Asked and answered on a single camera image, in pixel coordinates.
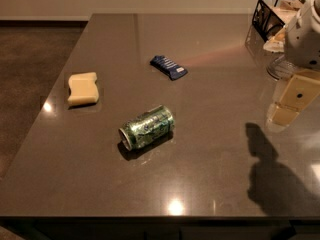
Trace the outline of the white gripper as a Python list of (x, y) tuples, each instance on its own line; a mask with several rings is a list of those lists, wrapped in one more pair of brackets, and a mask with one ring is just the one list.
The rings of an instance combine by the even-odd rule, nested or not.
[(292, 75), (280, 96), (271, 104), (267, 123), (289, 126), (320, 94), (320, 0), (306, 0), (286, 25), (284, 52), (290, 63), (309, 68)]

